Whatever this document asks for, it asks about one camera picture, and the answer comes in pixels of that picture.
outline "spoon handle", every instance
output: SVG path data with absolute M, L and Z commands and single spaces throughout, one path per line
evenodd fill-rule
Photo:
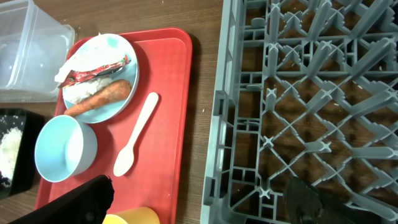
M 132 130 L 130 140 L 127 144 L 131 148 L 134 147 L 134 144 L 136 143 L 139 134 L 141 133 L 150 115 L 155 109 L 158 100 L 159 100 L 159 95 L 157 93 L 149 93 L 144 103 L 144 106 L 142 107 L 141 112 L 139 113 L 137 123 L 134 129 Z

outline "clear plastic container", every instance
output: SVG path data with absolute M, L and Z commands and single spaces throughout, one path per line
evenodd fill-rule
M 0 4 L 0 102 L 55 101 L 75 31 L 31 0 Z

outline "black container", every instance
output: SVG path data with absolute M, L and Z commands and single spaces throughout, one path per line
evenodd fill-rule
M 1 185 L 5 181 L 0 176 L 0 199 L 29 190 L 32 187 L 35 176 L 34 151 L 37 136 L 44 126 L 44 117 L 23 109 L 1 108 L 0 141 L 7 130 L 17 127 L 22 131 L 21 144 L 15 164 L 14 175 L 9 187 Z

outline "rice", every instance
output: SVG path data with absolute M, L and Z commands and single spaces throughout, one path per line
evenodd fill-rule
M 76 104 L 94 95 L 98 90 L 101 90 L 111 83 L 112 79 L 109 75 L 93 78 L 86 82 L 64 88 L 63 99 Z
M 3 177 L 8 178 L 10 181 L 14 175 L 21 139 L 22 131 L 18 128 L 11 128 L 1 139 L 0 172 Z

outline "spoon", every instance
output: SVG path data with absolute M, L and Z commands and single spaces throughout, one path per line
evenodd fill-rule
M 132 130 L 132 134 L 127 145 L 120 150 L 118 158 L 113 167 L 113 174 L 116 177 L 124 175 L 134 163 L 134 151 L 133 147 L 137 141 L 139 134 L 144 128 L 146 122 L 148 121 L 150 115 L 155 109 L 156 103 L 159 100 L 159 95 L 157 93 L 149 93 L 141 112 L 139 113 L 136 126 Z

